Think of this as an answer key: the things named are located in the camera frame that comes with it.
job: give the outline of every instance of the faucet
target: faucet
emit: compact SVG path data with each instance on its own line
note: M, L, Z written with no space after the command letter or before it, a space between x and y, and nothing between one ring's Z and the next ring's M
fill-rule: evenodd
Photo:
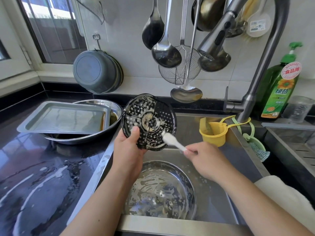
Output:
M241 103L234 103L227 101L228 87L225 91L224 107L225 112L237 113L236 120L239 123L244 123L250 116L251 111L256 102L257 90L259 83L267 70L271 58L279 43L280 37L284 30L285 24L289 15L290 0L274 0L275 1L275 17L273 27L266 43L265 49L262 53L261 59L258 63L252 82L247 93L243 96ZM228 6L225 14L206 38L201 42L197 51L209 58L214 59L222 48L223 42L228 31L235 23L235 18L241 11L247 0L232 0Z

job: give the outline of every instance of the faucet button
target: faucet button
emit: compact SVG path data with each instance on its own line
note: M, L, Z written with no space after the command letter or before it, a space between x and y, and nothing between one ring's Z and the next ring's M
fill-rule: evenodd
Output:
M225 37L225 31L220 31L217 38L215 39L215 44L218 46L220 45L220 43L222 42L222 40L224 39Z
M225 24L224 24L224 28L225 29L229 29L231 26L231 23L229 21L227 21Z

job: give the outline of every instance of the dish soap bottle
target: dish soap bottle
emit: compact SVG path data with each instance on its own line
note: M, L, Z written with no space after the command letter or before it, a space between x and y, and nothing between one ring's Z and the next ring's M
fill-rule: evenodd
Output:
M301 72L301 63L295 61L294 54L294 50L301 46L302 42L290 43L290 53L283 56L280 64L267 69L259 84L253 109L257 119L277 119L280 116Z

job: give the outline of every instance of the hand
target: hand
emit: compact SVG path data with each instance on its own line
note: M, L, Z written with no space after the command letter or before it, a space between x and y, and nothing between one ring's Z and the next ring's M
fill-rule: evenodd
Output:
M112 169L126 174L133 184L138 178L143 163L143 155L146 149L139 149L136 145L140 137L139 127L133 127L130 137L126 138L120 129L114 142L114 158Z
M203 177L218 181L227 170L235 169L219 148L207 142L186 146L184 155Z

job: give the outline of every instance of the gray tray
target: gray tray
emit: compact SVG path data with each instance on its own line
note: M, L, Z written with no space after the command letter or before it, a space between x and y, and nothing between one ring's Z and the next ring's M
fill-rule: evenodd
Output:
M19 132L94 134L109 127L108 107L46 101L17 128Z

